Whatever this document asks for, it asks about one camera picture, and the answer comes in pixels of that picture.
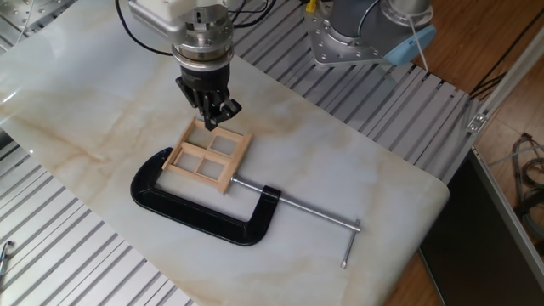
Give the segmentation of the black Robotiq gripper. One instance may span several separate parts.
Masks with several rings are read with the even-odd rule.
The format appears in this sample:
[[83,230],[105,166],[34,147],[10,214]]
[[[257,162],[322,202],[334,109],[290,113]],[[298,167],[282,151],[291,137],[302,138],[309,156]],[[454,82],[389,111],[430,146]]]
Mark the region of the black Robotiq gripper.
[[241,111],[241,105],[230,97],[229,80],[230,64],[212,71],[193,71],[181,67],[176,83],[190,105],[203,116],[207,130],[213,130],[219,123],[228,121]]

